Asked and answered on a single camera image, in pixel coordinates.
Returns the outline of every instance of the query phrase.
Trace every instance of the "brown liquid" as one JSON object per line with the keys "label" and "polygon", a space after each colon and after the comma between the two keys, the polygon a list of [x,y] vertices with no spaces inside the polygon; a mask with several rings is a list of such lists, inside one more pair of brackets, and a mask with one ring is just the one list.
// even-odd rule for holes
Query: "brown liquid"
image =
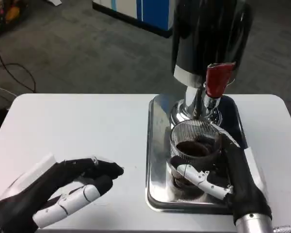
{"label": "brown liquid", "polygon": [[182,153],[185,153],[194,157],[204,157],[209,155],[210,151],[207,146],[196,141],[185,141],[177,144],[177,148]]}

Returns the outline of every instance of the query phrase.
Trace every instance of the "black glove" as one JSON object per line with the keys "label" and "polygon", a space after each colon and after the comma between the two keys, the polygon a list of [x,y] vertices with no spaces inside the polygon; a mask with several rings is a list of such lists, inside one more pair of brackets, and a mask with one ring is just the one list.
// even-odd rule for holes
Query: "black glove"
{"label": "black glove", "polygon": [[33,233],[38,226],[33,215],[52,206],[59,197],[49,198],[61,187],[76,179],[93,184],[102,196],[124,172],[116,163],[95,159],[78,159],[55,163],[43,175],[16,195],[0,200],[0,230],[4,233]]}

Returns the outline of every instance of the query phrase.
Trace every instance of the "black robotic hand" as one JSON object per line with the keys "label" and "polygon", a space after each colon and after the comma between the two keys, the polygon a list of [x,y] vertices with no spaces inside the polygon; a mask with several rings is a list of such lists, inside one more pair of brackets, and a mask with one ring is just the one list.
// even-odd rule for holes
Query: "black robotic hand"
{"label": "black robotic hand", "polygon": [[265,181],[259,173],[259,167],[250,148],[241,148],[234,138],[224,129],[219,130],[222,138],[222,154],[227,158],[227,166],[232,194],[226,196],[226,202],[233,211],[234,223],[244,216],[254,214],[272,219],[272,211],[267,203]]}
{"label": "black robotic hand", "polygon": [[[96,157],[57,163],[48,156],[14,181],[0,198],[0,231],[33,233],[57,222],[104,195],[123,173],[116,163]],[[49,200],[73,181],[84,186]]]}

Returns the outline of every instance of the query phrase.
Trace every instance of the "dispenser tap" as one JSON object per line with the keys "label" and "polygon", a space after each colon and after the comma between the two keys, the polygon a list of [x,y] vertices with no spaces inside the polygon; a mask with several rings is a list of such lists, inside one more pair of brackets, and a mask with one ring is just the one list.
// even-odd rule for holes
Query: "dispenser tap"
{"label": "dispenser tap", "polygon": [[213,110],[218,107],[234,66],[235,62],[210,64],[207,67],[206,93],[204,96],[206,115],[211,115]]}

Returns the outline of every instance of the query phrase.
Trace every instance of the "red tap handle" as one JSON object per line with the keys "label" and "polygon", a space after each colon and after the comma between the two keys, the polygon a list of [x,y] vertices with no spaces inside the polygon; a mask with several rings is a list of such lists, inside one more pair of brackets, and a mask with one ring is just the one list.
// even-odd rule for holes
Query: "red tap handle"
{"label": "red tap handle", "polygon": [[235,62],[210,64],[207,67],[206,93],[209,97],[219,98],[223,95],[234,66]]}

